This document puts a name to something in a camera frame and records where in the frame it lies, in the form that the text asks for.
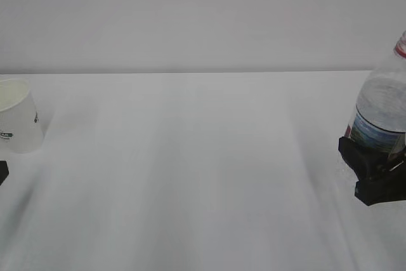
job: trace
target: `cup rim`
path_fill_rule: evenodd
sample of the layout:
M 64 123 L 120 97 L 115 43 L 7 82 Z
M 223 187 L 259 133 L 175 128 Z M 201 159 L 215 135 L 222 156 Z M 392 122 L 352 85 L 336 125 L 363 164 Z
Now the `cup rim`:
M 9 109 L 11 109 L 13 107 L 16 107 L 22 101 L 24 101 L 28 97 L 28 95 L 30 94 L 30 84 L 26 79 L 22 79 L 22 78 L 19 78 L 19 77 L 12 77 L 11 79 L 0 79 L 0 86 L 1 86 L 2 83 L 6 83 L 6 82 L 24 83 L 24 85 L 26 85 L 27 92 L 25 93 L 25 95 L 21 99 L 17 100 L 15 103 L 12 103 L 10 106 L 5 107 L 3 109 L 0 109 L 0 112 L 4 112 L 4 111 L 7 111 L 7 110 L 9 110 Z

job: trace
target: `black object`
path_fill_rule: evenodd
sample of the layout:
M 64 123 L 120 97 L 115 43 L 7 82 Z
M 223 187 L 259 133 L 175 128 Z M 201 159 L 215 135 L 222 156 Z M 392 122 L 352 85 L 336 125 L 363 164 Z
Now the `black object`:
M 0 161 L 0 185 L 8 176 L 8 166 L 6 161 Z
M 346 137 L 339 139 L 338 151 L 358 177 L 355 197 L 367 206 L 406 200 L 406 151 L 389 156 Z

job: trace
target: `bottle cap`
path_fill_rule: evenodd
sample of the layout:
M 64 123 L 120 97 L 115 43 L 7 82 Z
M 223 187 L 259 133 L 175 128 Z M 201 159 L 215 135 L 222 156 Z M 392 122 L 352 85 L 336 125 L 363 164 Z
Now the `bottle cap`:
M 406 31 L 403 33 L 395 46 L 395 53 L 406 58 Z

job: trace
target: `white table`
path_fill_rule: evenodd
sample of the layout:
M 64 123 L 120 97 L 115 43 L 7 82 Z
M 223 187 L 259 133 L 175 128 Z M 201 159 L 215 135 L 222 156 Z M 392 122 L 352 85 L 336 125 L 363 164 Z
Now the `white table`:
M 405 270 L 406 203 L 337 152 L 367 73 L 27 76 L 46 139 L 0 152 L 0 270 Z

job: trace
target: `blue bottle label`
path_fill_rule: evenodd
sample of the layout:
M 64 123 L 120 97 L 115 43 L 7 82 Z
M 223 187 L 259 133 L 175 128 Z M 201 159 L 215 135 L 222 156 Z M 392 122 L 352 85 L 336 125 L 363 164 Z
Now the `blue bottle label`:
M 356 108 L 345 136 L 380 152 L 394 154 L 405 148 L 405 133 L 381 129 L 367 121 Z

